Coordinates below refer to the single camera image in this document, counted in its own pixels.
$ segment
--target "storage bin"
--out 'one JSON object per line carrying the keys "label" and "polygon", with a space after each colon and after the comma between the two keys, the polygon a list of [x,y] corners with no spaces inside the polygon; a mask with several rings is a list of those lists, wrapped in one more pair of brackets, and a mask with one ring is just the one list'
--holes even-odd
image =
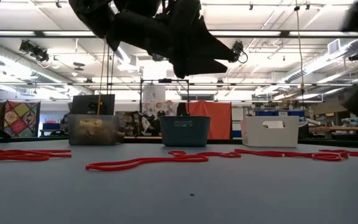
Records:
{"label": "storage bin", "polygon": [[241,121],[242,143],[251,147],[296,147],[297,116],[253,116]]}
{"label": "storage bin", "polygon": [[162,143],[166,146],[203,147],[208,140],[210,121],[207,116],[161,117]]}
{"label": "storage bin", "polygon": [[125,126],[118,116],[69,114],[70,145],[112,146],[124,141]]}

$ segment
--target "bin handle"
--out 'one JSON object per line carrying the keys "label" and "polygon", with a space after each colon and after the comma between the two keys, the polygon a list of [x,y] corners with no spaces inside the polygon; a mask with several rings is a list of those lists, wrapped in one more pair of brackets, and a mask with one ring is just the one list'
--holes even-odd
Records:
{"label": "bin handle", "polygon": [[193,122],[192,121],[175,121],[173,124],[175,127],[192,127],[193,126]]}

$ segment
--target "workbench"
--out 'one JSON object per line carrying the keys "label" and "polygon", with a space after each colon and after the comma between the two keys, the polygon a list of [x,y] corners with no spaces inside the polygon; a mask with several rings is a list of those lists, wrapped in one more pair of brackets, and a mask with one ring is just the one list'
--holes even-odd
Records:
{"label": "workbench", "polygon": [[[0,143],[0,149],[71,149],[73,154],[43,162],[0,161],[0,224],[358,223],[358,157],[324,162],[243,154],[118,172],[85,170],[93,162],[171,157],[171,150],[192,154],[235,148],[247,149],[222,144],[69,146],[67,140]],[[270,150],[319,149],[338,147]]]}

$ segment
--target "white plastic bin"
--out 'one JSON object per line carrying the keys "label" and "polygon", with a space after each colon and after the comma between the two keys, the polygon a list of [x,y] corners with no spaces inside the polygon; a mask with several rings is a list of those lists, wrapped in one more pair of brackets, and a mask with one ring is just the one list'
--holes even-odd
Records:
{"label": "white plastic bin", "polygon": [[298,116],[253,116],[241,121],[242,143],[251,147],[296,147]]}

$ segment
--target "blue plastic bin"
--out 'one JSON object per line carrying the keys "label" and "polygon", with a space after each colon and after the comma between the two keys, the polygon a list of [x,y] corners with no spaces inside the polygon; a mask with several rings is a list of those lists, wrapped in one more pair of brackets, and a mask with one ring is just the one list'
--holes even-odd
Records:
{"label": "blue plastic bin", "polygon": [[203,147],[209,133],[208,116],[164,116],[160,118],[162,144]]}

